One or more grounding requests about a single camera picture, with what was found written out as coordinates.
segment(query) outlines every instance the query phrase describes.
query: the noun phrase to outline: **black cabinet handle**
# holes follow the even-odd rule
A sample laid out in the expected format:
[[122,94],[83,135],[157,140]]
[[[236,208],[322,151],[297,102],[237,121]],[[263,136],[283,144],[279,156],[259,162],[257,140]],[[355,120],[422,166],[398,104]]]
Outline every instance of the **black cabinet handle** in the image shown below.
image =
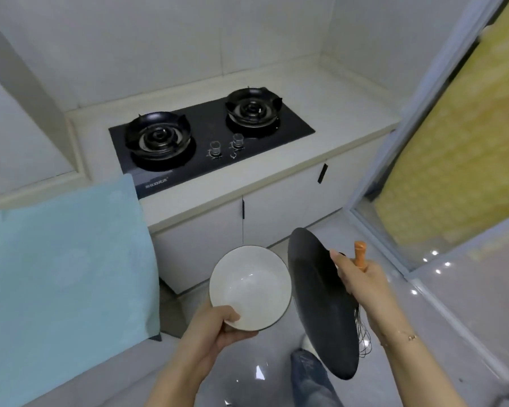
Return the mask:
[[326,174],[326,170],[328,170],[328,164],[324,163],[318,179],[319,184],[322,183],[322,180],[324,180],[324,174]]

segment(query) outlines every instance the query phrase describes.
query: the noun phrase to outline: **white countertop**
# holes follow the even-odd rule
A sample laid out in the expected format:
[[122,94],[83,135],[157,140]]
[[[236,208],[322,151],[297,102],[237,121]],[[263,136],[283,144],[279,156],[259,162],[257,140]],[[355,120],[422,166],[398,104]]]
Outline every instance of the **white countertop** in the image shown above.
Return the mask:
[[193,217],[390,131],[399,115],[316,57],[247,70],[67,113],[88,174],[102,183],[122,174],[108,128],[138,114],[173,111],[247,86],[267,87],[316,132],[140,200],[151,232]]

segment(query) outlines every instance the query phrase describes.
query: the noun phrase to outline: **shoe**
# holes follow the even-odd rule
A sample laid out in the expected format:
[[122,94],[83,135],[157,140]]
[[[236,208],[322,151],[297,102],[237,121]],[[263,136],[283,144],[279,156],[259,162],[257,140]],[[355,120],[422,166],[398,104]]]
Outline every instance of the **shoe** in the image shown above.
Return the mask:
[[307,336],[307,334],[303,335],[302,345],[300,347],[305,351],[309,351],[313,356],[317,357],[320,361],[321,358],[315,351],[315,348],[313,347],[313,344],[311,344],[311,341],[309,340],[309,337]]

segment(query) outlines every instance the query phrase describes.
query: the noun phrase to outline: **orange handle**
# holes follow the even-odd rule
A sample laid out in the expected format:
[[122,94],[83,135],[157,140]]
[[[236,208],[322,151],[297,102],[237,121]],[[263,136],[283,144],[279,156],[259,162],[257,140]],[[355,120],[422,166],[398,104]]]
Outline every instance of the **orange handle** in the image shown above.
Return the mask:
[[362,271],[366,271],[366,243],[363,241],[355,241],[354,242],[354,265],[361,269]]

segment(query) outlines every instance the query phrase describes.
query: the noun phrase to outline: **leg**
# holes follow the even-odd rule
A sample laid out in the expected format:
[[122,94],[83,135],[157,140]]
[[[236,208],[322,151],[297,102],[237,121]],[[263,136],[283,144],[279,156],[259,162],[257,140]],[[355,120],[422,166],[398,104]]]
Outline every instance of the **leg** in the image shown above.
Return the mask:
[[326,369],[311,352],[298,349],[290,355],[292,395],[296,407],[343,407]]

